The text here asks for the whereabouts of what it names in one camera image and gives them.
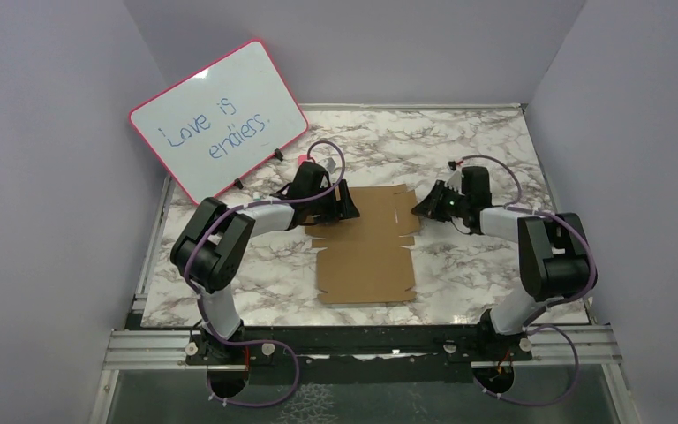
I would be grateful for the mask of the brown cardboard box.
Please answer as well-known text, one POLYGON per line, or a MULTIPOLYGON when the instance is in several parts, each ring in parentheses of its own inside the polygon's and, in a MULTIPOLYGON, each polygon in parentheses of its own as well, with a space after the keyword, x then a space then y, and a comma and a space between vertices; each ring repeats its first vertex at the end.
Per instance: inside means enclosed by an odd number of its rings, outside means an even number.
POLYGON ((410 247, 420 230, 406 185, 352 187, 360 217, 305 228, 316 255, 318 301, 327 305, 405 303, 416 298, 410 247))

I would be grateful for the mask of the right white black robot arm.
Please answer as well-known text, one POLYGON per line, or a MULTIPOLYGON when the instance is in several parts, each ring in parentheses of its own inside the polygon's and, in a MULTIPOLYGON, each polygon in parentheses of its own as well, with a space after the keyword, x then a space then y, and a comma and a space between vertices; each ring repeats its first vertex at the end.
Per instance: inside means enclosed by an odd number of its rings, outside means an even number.
POLYGON ((597 280, 596 265, 577 215, 494 205, 490 175, 482 166, 465 166, 454 179, 454 185, 436 181, 411 212, 442 223, 460 221, 471 235, 516 243, 520 284, 482 314, 473 338, 476 352, 494 360, 549 308, 590 290, 597 280))

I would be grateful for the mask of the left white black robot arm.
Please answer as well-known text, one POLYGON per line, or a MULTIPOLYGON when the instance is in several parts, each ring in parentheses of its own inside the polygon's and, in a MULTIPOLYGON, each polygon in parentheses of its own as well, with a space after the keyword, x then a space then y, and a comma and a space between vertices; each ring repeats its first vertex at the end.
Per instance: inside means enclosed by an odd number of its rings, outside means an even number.
POLYGON ((243 322, 230 284, 249 241, 298 226, 334 224, 358 218, 347 182, 331 181, 325 167, 303 162, 291 182, 267 198, 229 207, 209 197, 196 208, 170 250, 169 260, 197 296, 201 332, 208 350, 228 363, 238 358, 243 322))

